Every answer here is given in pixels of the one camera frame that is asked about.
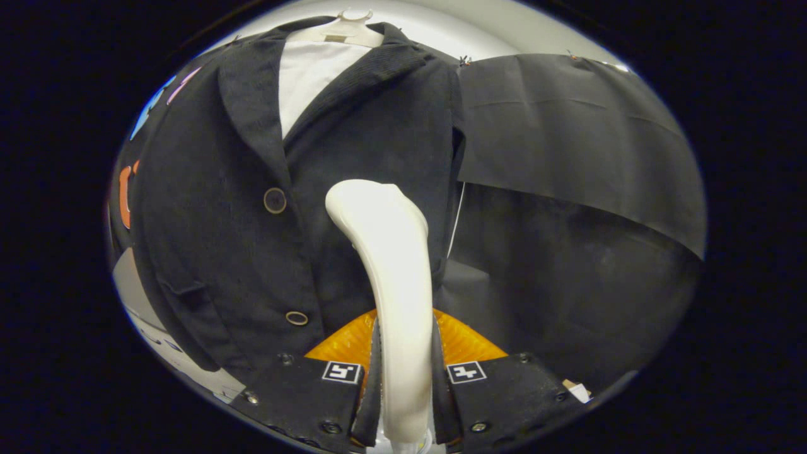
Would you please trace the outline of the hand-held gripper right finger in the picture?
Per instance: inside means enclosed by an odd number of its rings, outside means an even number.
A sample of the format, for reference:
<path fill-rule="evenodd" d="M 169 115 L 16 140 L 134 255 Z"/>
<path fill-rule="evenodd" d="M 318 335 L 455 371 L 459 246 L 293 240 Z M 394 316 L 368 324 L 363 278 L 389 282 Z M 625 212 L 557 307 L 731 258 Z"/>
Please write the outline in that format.
<path fill-rule="evenodd" d="M 433 315 L 433 416 L 447 451 L 522 449 L 583 415 L 535 354 L 508 354 L 450 314 Z"/>

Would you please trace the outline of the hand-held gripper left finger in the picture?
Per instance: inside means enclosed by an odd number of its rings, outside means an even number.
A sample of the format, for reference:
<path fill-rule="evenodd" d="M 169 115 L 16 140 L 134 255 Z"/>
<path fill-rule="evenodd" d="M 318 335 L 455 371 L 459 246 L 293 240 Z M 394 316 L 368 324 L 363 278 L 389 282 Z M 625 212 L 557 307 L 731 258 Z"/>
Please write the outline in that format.
<path fill-rule="evenodd" d="M 365 453 L 381 414 L 377 313 L 353 319 L 306 354 L 280 353 L 230 403 L 258 430 L 300 451 Z"/>

